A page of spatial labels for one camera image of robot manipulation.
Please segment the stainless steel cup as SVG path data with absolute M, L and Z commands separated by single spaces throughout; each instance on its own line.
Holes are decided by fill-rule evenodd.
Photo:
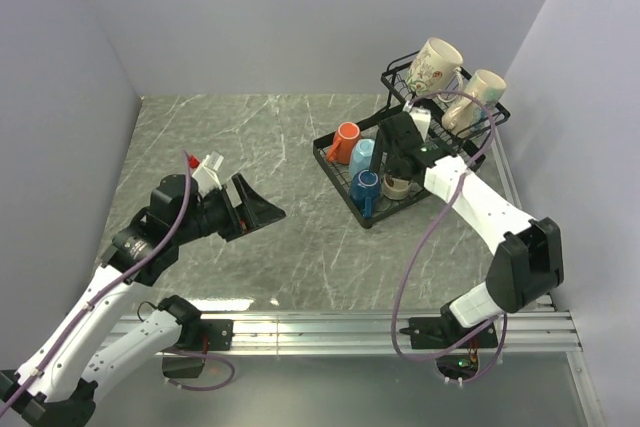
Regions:
M 385 197 L 392 201 L 401 201 L 408 197 L 411 191 L 411 181 L 385 175 L 381 185 Z

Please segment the light blue mug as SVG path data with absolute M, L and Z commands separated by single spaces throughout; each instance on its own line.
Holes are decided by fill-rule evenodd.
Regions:
M 354 146 L 348 167 L 348 173 L 353 179 L 359 172 L 370 168 L 371 159 L 375 147 L 375 141 L 370 138 L 361 138 Z

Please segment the dark blue handled mug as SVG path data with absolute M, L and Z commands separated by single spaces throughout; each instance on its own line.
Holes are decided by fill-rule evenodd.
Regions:
M 349 197 L 365 219 L 373 216 L 380 194 L 381 181 L 377 173 L 363 169 L 353 177 Z

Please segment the orange mug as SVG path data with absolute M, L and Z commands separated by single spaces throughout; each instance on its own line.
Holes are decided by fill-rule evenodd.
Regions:
M 354 122 L 342 123 L 334 133 L 333 141 L 326 153 L 329 162 L 347 165 L 351 154 L 361 139 L 361 131 Z

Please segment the green inside floral mug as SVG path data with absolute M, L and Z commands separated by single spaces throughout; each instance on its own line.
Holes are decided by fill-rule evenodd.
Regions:
M 462 54 L 452 44 L 430 37 L 409 66 L 405 82 L 416 96 L 444 90 L 454 77 L 462 78 L 463 62 Z

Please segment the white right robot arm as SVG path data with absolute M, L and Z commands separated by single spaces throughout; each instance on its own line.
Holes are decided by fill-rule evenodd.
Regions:
M 559 226 L 537 220 L 500 196 L 481 180 L 459 154 L 426 145 L 414 118 L 400 112 L 378 127 L 376 147 L 386 156 L 393 177 L 421 181 L 430 194 L 446 202 L 484 241 L 493 255 L 483 282 L 441 309 L 445 342 L 462 346 L 476 325 L 516 313 L 564 281 Z

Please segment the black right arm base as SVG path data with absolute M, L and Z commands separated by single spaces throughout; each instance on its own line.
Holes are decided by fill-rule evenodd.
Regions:
M 464 328 L 454 321 L 442 317 L 411 317 L 408 324 L 399 332 L 410 337 L 413 350 L 443 350 L 470 334 L 472 328 Z M 473 338 L 461 345 L 461 348 L 477 346 L 496 348 L 498 337 L 494 324 L 485 327 Z

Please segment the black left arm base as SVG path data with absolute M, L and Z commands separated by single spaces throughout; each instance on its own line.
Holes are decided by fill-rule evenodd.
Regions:
M 233 335 L 231 319 L 200 319 L 188 331 L 183 347 L 188 351 L 229 351 Z

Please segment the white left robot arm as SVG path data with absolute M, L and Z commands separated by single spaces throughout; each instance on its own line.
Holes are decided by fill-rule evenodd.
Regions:
M 102 345 L 127 306 L 144 296 L 178 260 L 181 246 L 219 235 L 231 242 L 285 218 L 236 174 L 240 197 L 208 187 L 191 174 L 163 178 L 146 207 L 118 232 L 91 282 L 64 320 L 26 362 L 1 373 L 1 410 L 31 426 L 84 426 L 96 404 L 147 358 L 159 353 L 205 359 L 209 347 L 227 350 L 232 328 L 210 333 L 201 311 L 173 295 L 125 336 Z

